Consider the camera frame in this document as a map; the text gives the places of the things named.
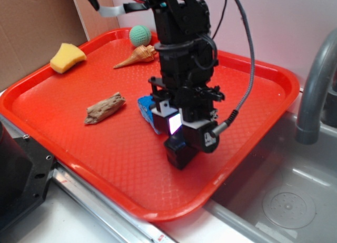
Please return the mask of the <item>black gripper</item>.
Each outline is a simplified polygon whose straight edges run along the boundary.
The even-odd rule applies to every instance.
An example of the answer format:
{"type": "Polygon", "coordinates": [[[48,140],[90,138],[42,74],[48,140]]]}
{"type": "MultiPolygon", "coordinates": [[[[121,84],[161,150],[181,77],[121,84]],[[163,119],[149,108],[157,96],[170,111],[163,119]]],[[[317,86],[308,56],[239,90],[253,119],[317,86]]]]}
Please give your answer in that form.
{"type": "Polygon", "coordinates": [[[169,88],[161,78],[151,77],[148,82],[152,87],[155,106],[151,109],[155,128],[161,133],[173,135],[182,125],[183,138],[187,145],[204,153],[214,152],[220,139],[211,135],[217,126],[217,110],[214,102],[225,100],[219,86],[208,87],[205,83],[193,85],[187,80],[182,86],[169,88]],[[210,120],[201,124],[181,123],[210,120]]]}

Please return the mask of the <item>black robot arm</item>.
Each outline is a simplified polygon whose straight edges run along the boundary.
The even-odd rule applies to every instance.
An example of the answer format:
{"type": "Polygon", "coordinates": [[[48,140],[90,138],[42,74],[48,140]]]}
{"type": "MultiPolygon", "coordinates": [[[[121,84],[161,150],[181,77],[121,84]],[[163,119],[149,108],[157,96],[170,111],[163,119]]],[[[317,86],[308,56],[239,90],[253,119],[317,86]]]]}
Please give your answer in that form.
{"type": "Polygon", "coordinates": [[[181,115],[179,132],[185,145],[211,153],[219,144],[214,102],[225,99],[219,86],[208,83],[218,65],[210,38],[210,13],[204,0],[146,0],[152,9],[161,77],[152,77],[155,121],[168,111],[181,115]]]}

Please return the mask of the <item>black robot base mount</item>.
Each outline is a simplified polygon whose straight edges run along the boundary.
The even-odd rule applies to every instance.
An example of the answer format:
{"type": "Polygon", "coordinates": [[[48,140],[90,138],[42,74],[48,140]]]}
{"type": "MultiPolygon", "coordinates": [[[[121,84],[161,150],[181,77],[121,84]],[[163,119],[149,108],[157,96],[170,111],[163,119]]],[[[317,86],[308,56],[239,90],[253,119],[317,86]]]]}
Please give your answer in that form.
{"type": "Polygon", "coordinates": [[[56,160],[33,138],[13,138],[1,124],[1,232],[41,205],[56,160]]]}

